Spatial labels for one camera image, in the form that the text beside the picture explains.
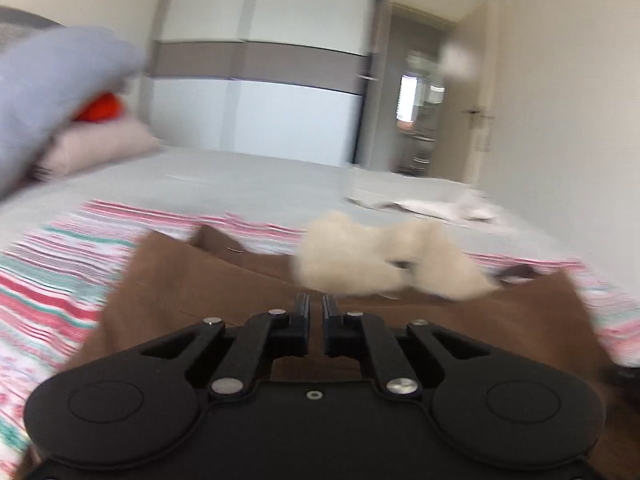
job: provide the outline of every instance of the red object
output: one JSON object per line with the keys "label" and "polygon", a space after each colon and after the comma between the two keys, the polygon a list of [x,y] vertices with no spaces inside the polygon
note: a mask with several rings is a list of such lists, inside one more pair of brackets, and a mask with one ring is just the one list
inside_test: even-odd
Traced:
{"label": "red object", "polygon": [[123,113],[124,104],[122,104],[122,101],[115,94],[108,93],[92,101],[74,120],[88,123],[101,123],[104,121],[113,121]]}

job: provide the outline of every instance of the beige stuffed toy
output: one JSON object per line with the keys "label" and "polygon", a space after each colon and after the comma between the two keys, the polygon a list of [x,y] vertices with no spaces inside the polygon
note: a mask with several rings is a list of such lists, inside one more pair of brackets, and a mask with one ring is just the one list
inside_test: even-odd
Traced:
{"label": "beige stuffed toy", "polygon": [[[406,262],[408,268],[398,262]],[[337,211],[309,226],[294,258],[294,274],[300,285],[350,296],[412,286],[458,301],[498,288],[438,221],[412,219],[375,228]]]}

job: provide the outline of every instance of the open door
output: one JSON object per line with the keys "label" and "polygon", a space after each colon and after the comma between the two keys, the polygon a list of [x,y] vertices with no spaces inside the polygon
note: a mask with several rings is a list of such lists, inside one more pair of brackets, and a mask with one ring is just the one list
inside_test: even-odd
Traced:
{"label": "open door", "polygon": [[488,151],[498,57],[498,2],[462,19],[445,40],[445,97],[430,176],[475,185]]}

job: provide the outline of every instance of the white wardrobe panel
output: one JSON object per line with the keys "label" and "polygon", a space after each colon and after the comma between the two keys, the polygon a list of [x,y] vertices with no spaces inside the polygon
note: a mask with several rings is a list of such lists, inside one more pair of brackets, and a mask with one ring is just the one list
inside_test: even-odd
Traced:
{"label": "white wardrobe panel", "polygon": [[244,0],[169,0],[161,41],[236,40]]}
{"label": "white wardrobe panel", "polygon": [[369,51],[372,0],[256,0],[249,39]]}
{"label": "white wardrobe panel", "polygon": [[341,166],[350,156],[361,97],[242,81],[234,151]]}
{"label": "white wardrobe panel", "polygon": [[150,122],[169,146],[219,150],[226,89],[219,79],[157,79]]}

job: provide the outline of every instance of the striped blanket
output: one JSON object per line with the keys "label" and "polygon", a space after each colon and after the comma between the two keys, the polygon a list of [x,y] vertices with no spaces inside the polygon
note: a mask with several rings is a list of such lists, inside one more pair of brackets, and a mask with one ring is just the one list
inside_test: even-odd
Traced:
{"label": "striped blanket", "polygon": [[[0,479],[28,444],[22,410],[95,326],[136,241],[150,230],[187,239],[209,224],[259,253],[291,254],[302,231],[239,216],[185,216],[94,201],[36,229],[0,254]],[[472,254],[487,270],[530,263],[566,269],[590,308],[596,332],[621,364],[640,365],[640,308],[576,261],[537,262]]]}

